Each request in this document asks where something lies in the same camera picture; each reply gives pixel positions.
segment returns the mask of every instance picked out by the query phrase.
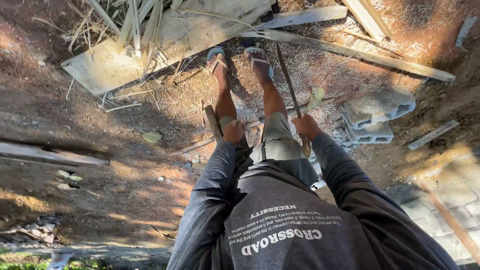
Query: person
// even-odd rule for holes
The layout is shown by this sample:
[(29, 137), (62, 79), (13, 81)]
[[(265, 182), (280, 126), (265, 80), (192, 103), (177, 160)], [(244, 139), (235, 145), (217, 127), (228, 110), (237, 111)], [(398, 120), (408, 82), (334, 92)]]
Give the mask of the person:
[(295, 141), (266, 53), (247, 48), (264, 90), (266, 123), (249, 147), (236, 120), (223, 50), (209, 53), (223, 131), (193, 188), (167, 269), (458, 269), (448, 253), (308, 114), (292, 120), (312, 142), (336, 206), (310, 186), (318, 180)]

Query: flip-flop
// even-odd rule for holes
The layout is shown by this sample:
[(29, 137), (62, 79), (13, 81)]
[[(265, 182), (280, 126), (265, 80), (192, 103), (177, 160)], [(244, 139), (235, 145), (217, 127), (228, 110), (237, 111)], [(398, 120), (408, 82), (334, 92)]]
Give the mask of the flip-flop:
[[(223, 54), (223, 57), (225, 57), (225, 51), (223, 51), (222, 48), (220, 47), (213, 47), (211, 48), (209, 51), (208, 51), (208, 55), (207, 55), (207, 61), (210, 61), (215, 55), (218, 55), (218, 54)], [(213, 71), (215, 71), (215, 68), (218, 66), (218, 64), (222, 65), (224, 68), (226, 68), (228, 70), (228, 65), (227, 63), (221, 61), (218, 57), (216, 58), (215, 62), (213, 63), (212, 65), (212, 71), (210, 72), (211, 74), (213, 74)]]
[[(253, 52), (256, 52), (256, 51), (261, 51), (261, 52), (264, 52), (264, 50), (262, 50), (261, 48), (259, 47), (248, 47), (245, 49), (245, 51), (243, 51), (243, 53), (245, 54), (245, 52), (249, 52), (250, 54), (252, 54)], [(250, 68), (253, 70), (253, 63), (254, 62), (261, 62), (261, 63), (267, 63), (268, 64), (268, 75), (270, 76), (270, 78), (273, 78), (273, 68), (272, 68), (272, 65), (270, 64), (270, 61), (268, 60), (268, 56), (267, 56), (267, 59), (264, 60), (264, 59), (258, 59), (258, 58), (254, 58), (252, 56), (252, 58), (250, 59)]]

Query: shirt sleeve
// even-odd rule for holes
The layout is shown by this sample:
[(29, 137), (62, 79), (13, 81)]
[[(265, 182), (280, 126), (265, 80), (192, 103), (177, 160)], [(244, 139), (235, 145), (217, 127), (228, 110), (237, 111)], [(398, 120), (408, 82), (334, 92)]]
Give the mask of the shirt sleeve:
[(337, 206), (358, 219), (383, 269), (458, 269), (327, 134), (317, 135), (312, 148)]
[(230, 213), (228, 187), (234, 159), (234, 146), (230, 142), (218, 143), (190, 193), (167, 269), (202, 269), (212, 264), (211, 254), (219, 251), (218, 240)]

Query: gray long-sleeve shirt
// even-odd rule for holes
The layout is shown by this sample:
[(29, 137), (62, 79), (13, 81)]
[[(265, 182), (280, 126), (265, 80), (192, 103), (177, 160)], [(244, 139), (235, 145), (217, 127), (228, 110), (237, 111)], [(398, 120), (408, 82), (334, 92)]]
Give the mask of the gray long-sleeve shirt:
[(268, 162), (233, 179), (234, 146), (220, 142), (168, 269), (457, 269), (328, 135), (312, 148), (337, 206)]

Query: dirt ground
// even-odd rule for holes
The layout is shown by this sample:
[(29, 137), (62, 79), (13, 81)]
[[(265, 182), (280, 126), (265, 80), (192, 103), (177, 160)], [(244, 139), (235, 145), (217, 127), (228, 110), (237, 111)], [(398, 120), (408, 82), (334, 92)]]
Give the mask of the dirt ground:
[[(388, 145), (363, 145), (352, 156), (385, 191), (411, 184), (417, 169), (452, 148), (480, 147), (480, 27), (472, 28), (464, 52), (455, 47), (463, 20), (478, 15), (479, 0), (374, 0), (394, 33), (393, 44), (408, 53), (385, 49), (341, 32), (365, 33), (351, 14), (347, 18), (286, 30), (324, 38), (388, 56), (439, 68), (457, 76), (453, 83), (387, 69), (319, 49), (281, 44), (300, 104), (308, 101), (311, 86), (321, 86), (333, 104), (310, 112), (327, 133), (340, 126), (339, 104), (381, 87), (403, 86), (414, 92), (417, 108), (390, 122), (395, 138)], [(282, 12), (340, 4), (335, 0), (282, 0)], [(81, 10), (86, 5), (79, 4)], [(216, 100), (215, 80), (205, 68), (205, 52), (188, 65), (170, 85), (176, 66), (132, 83), (114, 95), (145, 91), (119, 105), (141, 106), (105, 113), (101, 97), (77, 82), (66, 99), (72, 78), (59, 63), (72, 56), (60, 30), (32, 17), (51, 21), (64, 31), (76, 29), (80, 17), (62, 0), (4, 0), (0, 3), (0, 139), (64, 149), (111, 160), (110, 166), (84, 165), (75, 169), (84, 179), (80, 190), (57, 188), (59, 167), (0, 159), (0, 229), (61, 213), (65, 222), (56, 231), (63, 244), (95, 242), (122, 246), (166, 247), (175, 237), (183, 209), (200, 171), (184, 166), (193, 158), (207, 162), (215, 143), (171, 156), (170, 152), (210, 137), (202, 122), (202, 101)], [(239, 119), (263, 117), (263, 93), (242, 56), (239, 38), (222, 45), (231, 67), (232, 92)], [(276, 73), (275, 83), (287, 106), (293, 103), (281, 75), (273, 42), (258, 40)], [(73, 51), (73, 55), (82, 52)], [(460, 125), (428, 145), (410, 151), (406, 145), (427, 132), (457, 120)], [(159, 131), (156, 144), (142, 134)], [(317, 191), (334, 203), (328, 189)]]

